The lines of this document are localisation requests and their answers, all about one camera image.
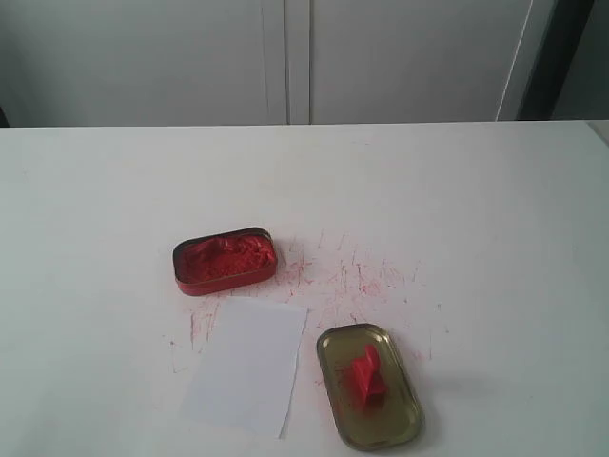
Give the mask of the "red ink pad tin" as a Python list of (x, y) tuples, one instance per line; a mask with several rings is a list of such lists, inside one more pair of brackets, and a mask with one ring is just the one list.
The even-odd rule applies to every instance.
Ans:
[(185, 240), (174, 248), (172, 263), (178, 289), (204, 296), (270, 279), (278, 254), (270, 233), (253, 227)]

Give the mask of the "red plastic stamp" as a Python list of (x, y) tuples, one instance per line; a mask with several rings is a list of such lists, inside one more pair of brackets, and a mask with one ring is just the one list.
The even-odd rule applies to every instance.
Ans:
[(381, 375), (381, 359), (376, 347), (366, 345), (363, 353), (351, 361), (350, 367), (360, 404), (368, 407), (379, 403), (387, 393), (387, 386)]

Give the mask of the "white paper sheet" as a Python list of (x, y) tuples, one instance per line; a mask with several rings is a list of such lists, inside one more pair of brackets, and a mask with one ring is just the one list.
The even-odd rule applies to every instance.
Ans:
[(183, 414), (212, 426), (280, 437), (306, 318), (303, 307), (228, 298), (187, 390)]

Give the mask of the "gold metal tin lid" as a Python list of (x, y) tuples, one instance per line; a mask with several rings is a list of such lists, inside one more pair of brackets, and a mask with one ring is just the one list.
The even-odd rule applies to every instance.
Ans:
[[(379, 352), (387, 393), (379, 403), (363, 407), (350, 363), (366, 345), (374, 345)], [(334, 422), (348, 446), (373, 451), (409, 443), (420, 434), (422, 407), (385, 329), (373, 324), (331, 328), (320, 335), (316, 350)]]

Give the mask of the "white cabinet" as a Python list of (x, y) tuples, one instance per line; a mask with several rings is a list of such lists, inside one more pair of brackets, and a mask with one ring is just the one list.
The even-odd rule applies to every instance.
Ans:
[(5, 1), (14, 127), (513, 120), (552, 1)]

